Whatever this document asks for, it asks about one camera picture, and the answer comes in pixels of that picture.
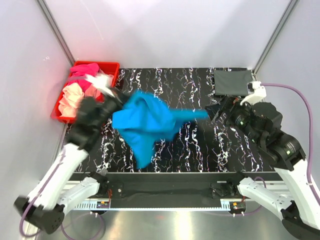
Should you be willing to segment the blue t shirt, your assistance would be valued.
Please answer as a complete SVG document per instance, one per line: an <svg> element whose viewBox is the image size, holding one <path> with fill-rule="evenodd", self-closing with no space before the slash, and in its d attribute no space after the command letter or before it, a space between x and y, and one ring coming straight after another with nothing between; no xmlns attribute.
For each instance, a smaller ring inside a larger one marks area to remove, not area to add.
<svg viewBox="0 0 320 240"><path fill-rule="evenodd" d="M136 167L143 169L152 161L156 142L172 141L184 124L207 118L203 109L173 109L151 93L136 91L112 114L112 128L132 149Z"/></svg>

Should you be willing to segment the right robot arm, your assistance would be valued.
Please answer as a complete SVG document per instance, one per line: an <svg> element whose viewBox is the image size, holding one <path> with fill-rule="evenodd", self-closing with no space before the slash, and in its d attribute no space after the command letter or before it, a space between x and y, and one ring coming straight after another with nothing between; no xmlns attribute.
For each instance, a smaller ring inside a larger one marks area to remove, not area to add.
<svg viewBox="0 0 320 240"><path fill-rule="evenodd" d="M277 216L298 240L318 240L320 205L309 187L306 154L296 138L281 130L283 116L276 107L270 102L242 103L237 97L225 96L205 110L213 122L225 115L225 126L237 127L255 144L291 197L276 194L241 172L213 192L220 197L250 198Z"/></svg>

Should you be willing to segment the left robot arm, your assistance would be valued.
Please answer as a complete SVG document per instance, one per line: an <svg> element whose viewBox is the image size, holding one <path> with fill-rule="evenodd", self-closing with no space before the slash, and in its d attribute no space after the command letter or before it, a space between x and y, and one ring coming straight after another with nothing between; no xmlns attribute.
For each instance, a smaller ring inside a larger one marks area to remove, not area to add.
<svg viewBox="0 0 320 240"><path fill-rule="evenodd" d="M101 135L103 124L113 113L121 110L129 95L117 88L104 90L104 101L85 97L77 109L75 122L65 145L39 184L27 195L14 202L21 215L19 231L25 238L24 222L28 222L47 234L54 233L65 216L85 199L103 198L108 193L106 171L91 172L80 183L62 193L76 168L89 155Z"/></svg>

